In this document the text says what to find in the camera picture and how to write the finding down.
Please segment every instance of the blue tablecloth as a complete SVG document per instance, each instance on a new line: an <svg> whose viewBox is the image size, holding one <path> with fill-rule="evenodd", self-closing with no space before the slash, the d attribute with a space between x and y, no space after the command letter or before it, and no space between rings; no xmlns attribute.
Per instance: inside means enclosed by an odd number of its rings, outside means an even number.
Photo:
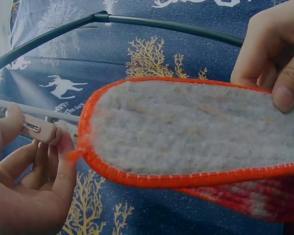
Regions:
<svg viewBox="0 0 294 235"><path fill-rule="evenodd" d="M283 0L22 0L12 8L12 47L100 10L202 26L244 37L250 17ZM0 71L0 99L80 115L98 88L134 76L229 81L239 49L143 26L96 23L27 53ZM29 140L19 137L3 157ZM78 163L62 234L278 235L281 224L237 214L172 190L114 184Z"/></svg>

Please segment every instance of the hair clip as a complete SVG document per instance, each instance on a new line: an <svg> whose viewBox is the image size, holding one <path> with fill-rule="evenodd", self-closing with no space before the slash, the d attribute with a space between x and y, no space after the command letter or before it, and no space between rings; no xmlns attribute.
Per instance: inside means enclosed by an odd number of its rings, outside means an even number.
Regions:
<svg viewBox="0 0 294 235"><path fill-rule="evenodd" d="M61 128L56 124L24 114L22 133L48 145L58 145Z"/></svg>

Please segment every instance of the felt insole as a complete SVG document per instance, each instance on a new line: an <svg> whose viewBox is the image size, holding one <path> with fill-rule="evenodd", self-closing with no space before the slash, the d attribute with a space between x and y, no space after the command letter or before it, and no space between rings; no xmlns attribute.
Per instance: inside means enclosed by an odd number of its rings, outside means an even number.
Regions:
<svg viewBox="0 0 294 235"><path fill-rule="evenodd" d="M267 93L125 82L95 109L93 148L126 172L181 175L294 163L294 110L281 113Z"/></svg>

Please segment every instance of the orange trim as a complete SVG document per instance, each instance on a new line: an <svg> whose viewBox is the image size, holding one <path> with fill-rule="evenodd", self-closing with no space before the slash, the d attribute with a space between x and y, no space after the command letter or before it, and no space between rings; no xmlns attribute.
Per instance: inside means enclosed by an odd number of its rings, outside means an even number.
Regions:
<svg viewBox="0 0 294 235"><path fill-rule="evenodd" d="M68 157L73 161L77 161L78 158L83 157L89 167L99 173L102 177L119 184L139 188L197 188L243 181L267 179L284 175L294 175L294 164L284 164L261 168L235 169L224 172L202 172L194 173L191 175L143 175L128 173L110 166L97 155L89 141L89 139L94 138L90 119L94 113L99 112L99 110L95 110L95 106L102 95L109 91L109 89L112 87L118 86L124 82L148 81L183 82L193 84L227 86L270 94L270 92L263 91L254 87L244 87L231 83L201 79L145 77L120 80L95 91L86 102L78 126L77 150L73 151Z"/></svg>

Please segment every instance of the black wire frame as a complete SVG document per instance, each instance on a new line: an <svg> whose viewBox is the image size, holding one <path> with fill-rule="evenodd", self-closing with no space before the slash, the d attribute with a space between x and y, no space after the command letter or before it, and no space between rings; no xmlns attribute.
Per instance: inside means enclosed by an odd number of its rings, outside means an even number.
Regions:
<svg viewBox="0 0 294 235"><path fill-rule="evenodd" d="M129 16L116 16L108 14L107 11L99 11L92 15L89 15L80 20L65 24L56 29L53 29L47 33L44 33L27 43L13 49L7 54L0 57L0 70L6 65L12 63L20 56L28 53L29 51L39 47L40 45L51 41L52 39L59 37L72 30L80 28L90 23L121 23L121 24L133 24L154 28L167 29L171 31L191 34L202 38L211 39L226 43L235 47L242 47L244 40L238 37L230 36L221 32L213 31L203 27L191 26L182 23L174 23L169 21L152 20L146 18L129 17Z"/></svg>

